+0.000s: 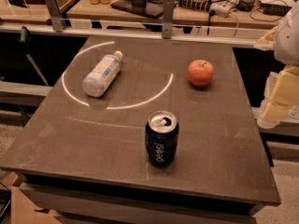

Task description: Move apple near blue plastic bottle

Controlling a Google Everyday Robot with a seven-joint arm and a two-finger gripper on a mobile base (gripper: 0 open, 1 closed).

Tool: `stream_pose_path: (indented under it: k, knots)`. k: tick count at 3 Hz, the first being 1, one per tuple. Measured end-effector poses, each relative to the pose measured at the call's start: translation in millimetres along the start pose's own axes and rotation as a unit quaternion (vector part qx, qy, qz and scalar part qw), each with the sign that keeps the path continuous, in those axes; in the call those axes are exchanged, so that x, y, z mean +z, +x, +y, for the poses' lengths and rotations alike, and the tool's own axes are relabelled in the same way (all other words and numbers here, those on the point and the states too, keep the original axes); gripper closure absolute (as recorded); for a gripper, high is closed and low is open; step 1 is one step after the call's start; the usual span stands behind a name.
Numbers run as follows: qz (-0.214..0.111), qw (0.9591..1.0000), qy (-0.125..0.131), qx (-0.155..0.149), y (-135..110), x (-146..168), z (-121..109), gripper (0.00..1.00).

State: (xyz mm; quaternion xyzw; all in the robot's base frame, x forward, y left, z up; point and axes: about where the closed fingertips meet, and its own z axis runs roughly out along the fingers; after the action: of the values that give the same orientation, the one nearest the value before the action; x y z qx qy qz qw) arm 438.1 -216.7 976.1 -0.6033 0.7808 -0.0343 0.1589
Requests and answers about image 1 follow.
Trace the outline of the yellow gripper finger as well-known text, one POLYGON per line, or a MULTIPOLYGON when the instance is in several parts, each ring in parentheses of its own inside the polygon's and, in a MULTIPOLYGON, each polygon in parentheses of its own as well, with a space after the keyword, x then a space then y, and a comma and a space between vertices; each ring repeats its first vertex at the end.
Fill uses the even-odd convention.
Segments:
POLYGON ((266 80, 260 105, 261 123, 280 123, 299 102, 299 67, 286 65, 279 73, 271 72, 266 80))
POLYGON ((270 31, 268 31, 265 35, 260 37, 254 43, 254 48, 259 50, 273 50, 276 31, 277 31, 277 27, 274 27, 270 31))

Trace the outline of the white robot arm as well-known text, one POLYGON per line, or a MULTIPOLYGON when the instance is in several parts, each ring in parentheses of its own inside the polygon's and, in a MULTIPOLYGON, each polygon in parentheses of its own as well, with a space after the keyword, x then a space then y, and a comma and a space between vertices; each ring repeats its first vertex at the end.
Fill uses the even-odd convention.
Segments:
POLYGON ((273 50, 275 59, 285 64, 282 71, 271 73, 266 80, 257 118, 259 127, 272 129, 299 102, 299 1, 278 26, 254 43, 254 48, 273 50))

